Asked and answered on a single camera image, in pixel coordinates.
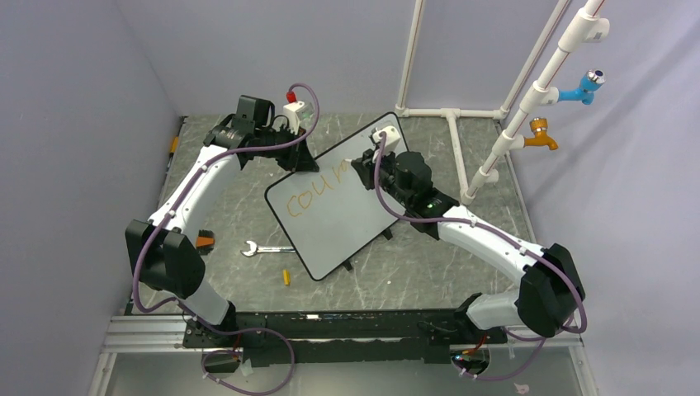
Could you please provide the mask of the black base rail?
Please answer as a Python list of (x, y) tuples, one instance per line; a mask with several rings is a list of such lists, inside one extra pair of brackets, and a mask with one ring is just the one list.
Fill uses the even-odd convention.
[(242, 312), (232, 328), (217, 332), (191, 318), (182, 345), (213, 351), (206, 367), (217, 372), (250, 361), (252, 367), (294, 362), (355, 363), (465, 361), (487, 366), (488, 347), (507, 342), (498, 328), (479, 330), (455, 309), (322, 312)]

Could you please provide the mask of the orange tap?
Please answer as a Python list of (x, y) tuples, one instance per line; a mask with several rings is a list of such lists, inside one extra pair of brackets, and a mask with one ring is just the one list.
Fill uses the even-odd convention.
[(549, 125), (546, 118), (533, 118), (529, 126), (533, 136), (524, 139), (524, 147), (547, 147), (551, 151), (559, 148), (557, 142), (548, 134)]

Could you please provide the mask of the white pvc pipe frame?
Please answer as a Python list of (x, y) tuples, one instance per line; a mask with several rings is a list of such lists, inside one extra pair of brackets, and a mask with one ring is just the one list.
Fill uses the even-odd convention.
[(505, 121), (586, 1), (368, 1), (356, 18), (389, 60), (375, 88), (409, 117)]

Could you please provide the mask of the black-framed whiteboard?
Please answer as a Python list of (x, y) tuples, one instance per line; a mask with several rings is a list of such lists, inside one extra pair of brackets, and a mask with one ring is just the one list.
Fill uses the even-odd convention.
[(291, 173), (265, 191), (265, 201), (315, 281), (397, 221), (376, 193), (364, 188), (350, 164), (374, 149), (371, 135), (385, 127), (402, 131), (398, 116), (385, 113), (317, 156), (318, 172)]

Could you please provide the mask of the silver wrench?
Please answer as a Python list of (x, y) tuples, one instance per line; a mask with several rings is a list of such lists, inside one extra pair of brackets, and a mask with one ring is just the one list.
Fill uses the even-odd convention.
[(262, 246), (254, 241), (248, 240), (247, 247), (242, 249), (240, 253), (245, 257), (253, 257), (262, 253), (295, 253), (296, 249), (292, 246)]

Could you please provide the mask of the blue tap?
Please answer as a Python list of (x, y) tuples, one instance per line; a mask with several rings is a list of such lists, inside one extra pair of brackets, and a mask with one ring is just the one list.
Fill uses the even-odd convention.
[(594, 101), (595, 92), (605, 83), (605, 73), (600, 69), (591, 69), (580, 79), (574, 90), (559, 91), (558, 102), (577, 101), (588, 106)]

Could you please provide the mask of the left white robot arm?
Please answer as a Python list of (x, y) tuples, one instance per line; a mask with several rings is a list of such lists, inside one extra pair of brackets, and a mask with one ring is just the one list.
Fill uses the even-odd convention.
[(133, 220), (125, 230), (132, 268), (132, 298), (142, 313), (150, 307), (140, 286), (168, 293), (205, 325), (205, 336), (218, 347), (237, 335), (234, 304), (206, 280), (206, 264), (196, 247), (201, 226), (220, 194), (255, 158), (271, 158), (288, 172), (318, 172), (306, 143), (319, 121), (317, 97), (296, 98), (293, 91), (280, 111), (268, 100), (241, 96), (236, 112), (205, 136), (192, 168), (178, 187), (147, 220)]

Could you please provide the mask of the yellow marker cap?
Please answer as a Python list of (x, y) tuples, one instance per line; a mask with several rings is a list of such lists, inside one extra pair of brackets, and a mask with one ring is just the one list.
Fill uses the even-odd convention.
[(290, 274), (290, 272), (289, 272), (287, 269), (285, 269), (285, 270), (282, 272), (282, 274), (283, 274), (284, 285), (285, 285), (285, 286), (289, 286), (289, 285), (291, 284), (291, 274)]

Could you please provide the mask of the orange black clamp tool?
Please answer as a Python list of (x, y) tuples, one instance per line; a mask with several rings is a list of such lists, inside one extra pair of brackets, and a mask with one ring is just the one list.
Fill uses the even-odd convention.
[(215, 234), (210, 230), (201, 229), (195, 242), (197, 252), (202, 255), (208, 255), (212, 252), (215, 246)]

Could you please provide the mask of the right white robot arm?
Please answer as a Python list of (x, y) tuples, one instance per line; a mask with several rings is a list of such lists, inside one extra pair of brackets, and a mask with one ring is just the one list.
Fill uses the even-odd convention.
[(350, 164), (367, 190), (400, 204), (400, 219), (420, 233), (467, 250), (517, 286), (465, 300), (453, 314), (462, 341), (475, 342), (491, 329), (518, 325), (542, 338), (571, 331), (570, 321), (585, 292), (567, 248), (523, 241), (480, 219), (433, 185), (432, 170), (420, 153), (380, 156), (368, 149)]

